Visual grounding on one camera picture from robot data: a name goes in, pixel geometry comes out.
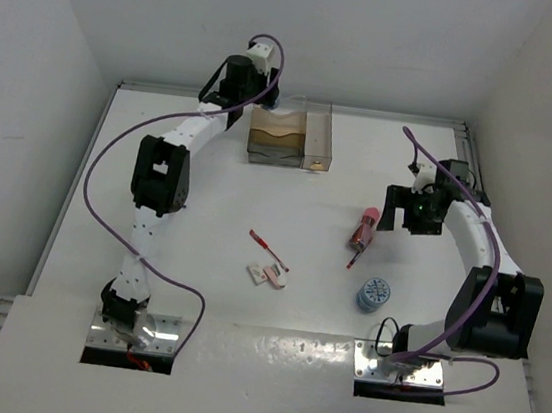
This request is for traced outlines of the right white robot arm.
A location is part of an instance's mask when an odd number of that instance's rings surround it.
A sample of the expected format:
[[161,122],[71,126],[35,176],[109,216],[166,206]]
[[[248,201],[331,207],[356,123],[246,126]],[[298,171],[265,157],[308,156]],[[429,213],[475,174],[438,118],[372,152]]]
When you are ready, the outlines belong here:
[[398,329],[390,361],[415,367],[428,359],[458,355],[526,358],[544,284],[526,275],[506,251],[488,196],[471,187],[465,161],[448,159],[439,167],[412,162],[409,170],[413,185],[388,186],[377,230],[392,231],[398,211],[411,235],[436,236],[449,230],[466,278],[444,318]]

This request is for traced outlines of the blue tape roll stack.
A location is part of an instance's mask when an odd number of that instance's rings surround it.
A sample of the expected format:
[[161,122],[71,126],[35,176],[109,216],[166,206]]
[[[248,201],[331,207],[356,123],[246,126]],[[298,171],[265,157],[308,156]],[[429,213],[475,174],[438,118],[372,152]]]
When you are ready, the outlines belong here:
[[282,104],[282,98],[277,97],[273,103],[263,104],[262,108],[265,109],[266,111],[273,111],[273,110],[277,110],[279,106],[281,106],[281,104]]

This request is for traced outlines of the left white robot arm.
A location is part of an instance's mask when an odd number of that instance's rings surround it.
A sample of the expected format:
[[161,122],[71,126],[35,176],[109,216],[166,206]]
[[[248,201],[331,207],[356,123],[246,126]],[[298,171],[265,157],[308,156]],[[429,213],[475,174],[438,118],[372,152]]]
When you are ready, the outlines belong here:
[[192,156],[231,128],[242,116],[244,102],[275,104],[279,91],[272,79],[279,70],[272,63],[250,53],[227,57],[199,93],[196,115],[160,136],[143,137],[130,185],[135,218],[129,244],[135,254],[125,257],[119,274],[101,293],[102,317],[117,329],[137,332],[151,296],[143,260],[169,216],[185,205]]

